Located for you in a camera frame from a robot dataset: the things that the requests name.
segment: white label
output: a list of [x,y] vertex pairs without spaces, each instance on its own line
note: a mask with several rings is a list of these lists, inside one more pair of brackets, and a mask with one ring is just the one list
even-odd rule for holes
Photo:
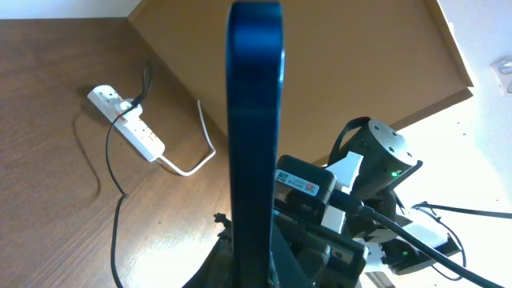
[[320,186],[280,169],[275,171],[275,179],[283,184],[286,184],[312,196],[316,196],[318,190],[320,189]]

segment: white wall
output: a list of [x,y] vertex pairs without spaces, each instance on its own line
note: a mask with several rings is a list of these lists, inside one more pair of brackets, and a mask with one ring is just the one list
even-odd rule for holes
[[[512,54],[512,2],[440,3],[454,25],[454,37],[475,84],[474,96],[400,131],[425,164],[397,188],[397,193],[408,205],[427,200],[439,205],[511,212],[512,98],[500,95],[489,64]],[[512,286],[510,273],[503,272],[512,259],[508,247],[511,220],[436,212],[462,240],[469,270]],[[460,254],[452,259],[462,262]],[[405,287],[472,287],[466,280],[449,282],[431,268],[401,280]]]
[[126,17],[141,0],[0,0],[0,19]]

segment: wall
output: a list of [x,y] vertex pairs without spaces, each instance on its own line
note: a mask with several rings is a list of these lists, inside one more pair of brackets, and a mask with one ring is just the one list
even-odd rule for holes
[[[352,118],[399,122],[468,86],[424,2],[289,0],[282,6],[286,71],[280,154],[318,160]],[[229,7],[229,0],[153,0],[134,19],[225,133]]]
[[141,0],[5,0],[0,19],[126,17]]
[[475,83],[475,113],[471,129],[480,151],[499,171],[512,201],[512,98],[498,92],[489,65],[512,55],[512,2],[442,0]]
[[[433,204],[511,212],[512,98],[498,92],[489,64],[512,54],[512,2],[441,0],[454,37],[474,80],[474,96],[399,131],[424,166],[397,188],[413,205]],[[442,212],[442,220],[462,240],[468,269],[502,286],[512,286],[503,273],[512,259],[507,240],[512,221]],[[461,255],[452,259],[461,263]],[[449,282],[432,269],[402,277],[404,286],[468,287]]]

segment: power strip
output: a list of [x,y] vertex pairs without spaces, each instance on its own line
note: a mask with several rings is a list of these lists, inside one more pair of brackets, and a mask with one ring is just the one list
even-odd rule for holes
[[[97,86],[89,92],[87,97],[111,122],[131,107],[132,99],[123,100],[118,92],[109,85]],[[139,104],[121,117],[115,126],[147,161],[152,162],[162,156],[166,146],[140,119],[141,114],[142,106]]]

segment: wire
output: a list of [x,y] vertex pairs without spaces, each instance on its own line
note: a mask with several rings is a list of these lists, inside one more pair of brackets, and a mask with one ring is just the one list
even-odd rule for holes
[[347,134],[349,131],[351,131],[353,129],[363,127],[364,125],[368,124],[368,122],[370,120],[371,119],[369,117],[360,117],[360,118],[350,120],[345,125],[345,128],[343,128],[343,130],[339,134],[338,138],[336,138],[336,142],[334,143],[333,149],[330,151],[329,160],[327,162],[328,166],[335,164],[336,161],[338,161],[340,159],[339,150],[341,149],[340,146],[342,144],[342,140],[343,140],[343,137],[345,136],[345,134]]
[[[458,238],[458,236],[456,235],[456,233],[450,229],[445,223],[441,222],[441,217],[436,217],[435,215],[433,215],[432,213],[429,213],[428,211],[425,211],[421,208],[416,208],[418,211],[421,211],[427,215],[429,215],[433,220],[435,220],[437,223],[441,224],[443,227],[445,227],[455,238],[455,240],[457,241],[457,244],[461,247],[461,253],[462,253],[462,267],[466,268],[466,251],[464,250],[464,246],[462,245],[462,242],[461,242],[461,239]],[[438,272],[441,276],[443,276],[444,278],[448,279],[448,280],[451,280],[451,281],[458,281],[460,279],[462,279],[461,276],[458,276],[456,278],[452,278],[452,277],[448,277],[446,276],[443,272],[439,271],[438,268],[434,267],[434,265],[432,265],[432,268],[434,270],[436,270],[436,272]]]
[[109,171],[110,177],[112,178],[112,181],[114,181],[114,184],[118,188],[119,192],[121,193],[121,197],[118,200],[118,205],[115,208],[114,212],[114,225],[112,228],[112,244],[110,245],[110,269],[112,271],[112,277],[114,278],[114,282],[117,288],[122,288],[121,280],[119,279],[118,270],[115,266],[115,248],[116,248],[116,242],[118,238],[118,220],[119,220],[119,213],[121,210],[121,204],[122,201],[128,196],[128,194],[121,188],[119,185],[118,180],[114,176],[114,172],[112,171],[112,167],[110,165],[110,156],[109,156],[109,143],[110,143],[110,134],[112,133],[112,129],[115,126],[115,123],[122,118],[124,115],[128,114],[130,111],[135,109],[137,105],[147,96],[148,92],[151,89],[151,86],[153,85],[153,69],[151,67],[151,64],[148,63],[146,65],[146,68],[144,69],[144,74],[142,76],[142,92],[136,97],[135,100],[132,101],[132,106],[122,112],[119,116],[117,116],[113,121],[112,124],[110,124],[109,131],[106,134],[106,144],[105,144],[105,159],[106,159],[106,167]]
[[406,240],[409,244],[419,249],[421,252],[425,253],[427,256],[432,258],[433,260],[439,262],[444,267],[452,270],[456,274],[459,274],[463,278],[466,278],[467,280],[471,281],[472,283],[481,286],[481,287],[501,287],[498,284],[495,284],[482,276],[479,276],[466,268],[460,266],[459,264],[451,261],[448,259],[445,255],[439,253],[437,250],[433,249],[432,247],[428,246],[427,244],[423,243],[421,240],[410,234],[409,232],[405,231],[403,228],[401,228],[397,223],[391,221],[388,219],[388,217],[383,216],[372,208],[368,206],[364,206],[360,209],[359,215],[363,217],[368,217],[376,222],[379,222],[381,225],[386,227],[387,229],[393,231],[396,233],[396,235],[402,237],[404,240]]
[[489,217],[496,217],[496,218],[512,219],[512,213],[472,210],[472,209],[464,209],[464,208],[455,208],[455,207],[450,207],[450,206],[433,205],[433,204],[428,204],[428,203],[416,204],[416,205],[413,205],[411,208],[419,208],[419,207],[431,208],[431,209],[440,209],[440,210],[446,210],[446,211],[452,211],[452,212],[464,213],[464,214],[472,214],[472,215],[480,215],[480,216],[489,216]]
[[403,211],[403,208],[401,208],[400,206],[398,206],[398,208],[400,208],[400,211],[402,212],[402,214],[406,214],[406,212]]
[[210,155],[208,155],[206,158],[204,158],[199,164],[196,165],[192,170],[185,172],[181,169],[179,169],[175,164],[173,164],[169,159],[165,158],[163,155],[160,156],[158,159],[170,166],[174,171],[176,171],[181,176],[191,176],[192,174],[196,173],[208,160],[210,160],[215,155],[215,148],[212,145],[210,141],[210,137],[208,136],[208,130],[206,129],[205,125],[205,119],[202,116],[202,109],[201,109],[201,102],[198,100],[198,110],[199,110],[199,117],[201,119],[201,125],[202,125],[202,131],[205,133],[206,141],[208,142],[208,146],[211,149]]

